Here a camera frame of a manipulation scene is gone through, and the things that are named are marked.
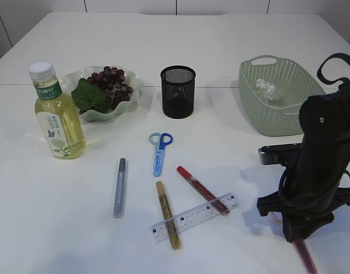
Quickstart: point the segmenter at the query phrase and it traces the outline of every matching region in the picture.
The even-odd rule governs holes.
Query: basket
[[[267,65],[255,65],[258,59],[273,59]],[[258,79],[275,85],[280,94],[276,105],[266,104],[256,90]],[[289,59],[262,55],[245,61],[239,68],[239,94],[253,126],[263,135],[287,136],[303,133],[299,109],[311,95],[325,94],[317,81],[299,64]]]

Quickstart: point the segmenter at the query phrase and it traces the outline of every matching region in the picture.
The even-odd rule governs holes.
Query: red glitter pen
[[[209,190],[205,188],[196,178],[193,177],[190,173],[187,172],[182,166],[177,167],[177,172],[180,173],[180,175],[194,187],[207,201],[215,200],[216,197],[210,193]],[[230,213],[228,208],[221,202],[221,201],[215,201],[212,203],[212,205],[222,214],[227,215]]]

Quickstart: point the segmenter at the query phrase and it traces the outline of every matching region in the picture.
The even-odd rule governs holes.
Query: blue scissors
[[[154,141],[155,136],[158,136],[158,141]],[[164,137],[170,137],[170,141],[164,142]],[[154,145],[155,155],[153,161],[153,176],[158,177],[161,175],[162,164],[164,163],[165,147],[171,144],[174,138],[168,133],[155,132],[148,138],[150,143]]]

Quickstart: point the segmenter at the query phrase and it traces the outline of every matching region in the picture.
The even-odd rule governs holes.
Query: black mesh pen holder
[[[194,110],[196,72],[190,67],[171,66],[161,72],[162,110],[170,118],[188,117]]]

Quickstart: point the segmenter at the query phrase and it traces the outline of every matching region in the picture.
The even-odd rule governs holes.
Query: blue butterfly logo
[[[55,137],[55,131],[53,131],[53,132],[51,132],[51,131],[49,131],[49,130],[47,130],[48,131],[48,137]]]

